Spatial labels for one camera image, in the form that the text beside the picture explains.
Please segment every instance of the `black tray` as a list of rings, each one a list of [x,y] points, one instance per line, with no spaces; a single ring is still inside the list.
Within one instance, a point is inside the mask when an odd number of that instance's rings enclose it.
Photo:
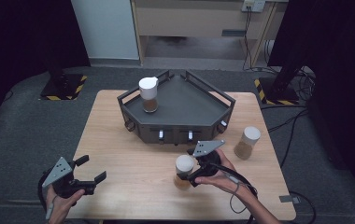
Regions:
[[[180,76],[165,71],[156,77],[159,85],[155,112],[143,110],[138,86],[118,97],[128,131],[135,132],[145,143],[177,145],[211,140],[227,129],[235,99],[189,71]],[[229,105],[210,91],[220,95]],[[131,94],[136,95],[124,103]]]

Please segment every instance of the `power outlet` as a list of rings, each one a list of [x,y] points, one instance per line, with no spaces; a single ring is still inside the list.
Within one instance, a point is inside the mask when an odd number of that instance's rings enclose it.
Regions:
[[[253,12],[263,12],[265,0],[255,0],[252,7]]]
[[[242,5],[241,11],[249,11],[252,10],[254,6],[255,0],[245,0],[244,4]]]
[[[241,11],[263,12],[265,0],[245,0]]]

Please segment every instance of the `black panel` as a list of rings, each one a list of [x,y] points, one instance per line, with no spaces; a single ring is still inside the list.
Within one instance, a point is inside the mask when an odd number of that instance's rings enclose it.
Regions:
[[[56,66],[90,65],[69,0],[0,0],[0,104],[17,82],[48,70],[39,37]]]
[[[303,20],[317,5],[316,25],[308,29]],[[300,30],[311,38],[294,49]],[[355,176],[355,2],[290,1],[269,64],[285,66],[290,55],[305,55],[304,64],[290,66],[307,65],[315,72],[310,111],[320,139],[334,165],[346,165]]]

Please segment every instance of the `wrist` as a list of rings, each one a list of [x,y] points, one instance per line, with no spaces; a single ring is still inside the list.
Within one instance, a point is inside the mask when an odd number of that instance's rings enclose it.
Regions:
[[[257,198],[248,189],[248,187],[243,184],[241,184],[241,186],[238,189],[238,191],[236,192],[235,196],[238,197],[239,200],[244,204],[250,203],[253,200],[257,200]]]
[[[50,219],[47,224],[64,224],[64,221]]]

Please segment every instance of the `yellow and black tape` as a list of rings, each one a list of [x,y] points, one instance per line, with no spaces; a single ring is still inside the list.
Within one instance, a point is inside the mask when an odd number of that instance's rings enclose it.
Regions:
[[[298,101],[293,100],[268,100],[259,79],[255,79],[254,84],[256,85],[256,89],[259,92],[260,100],[265,105],[299,105]]]
[[[84,86],[85,80],[87,80],[86,76],[82,76],[81,81],[76,88],[76,92],[73,95],[48,95],[41,97],[41,100],[52,100],[52,101],[59,101],[59,100],[76,100],[78,98],[79,93]]]

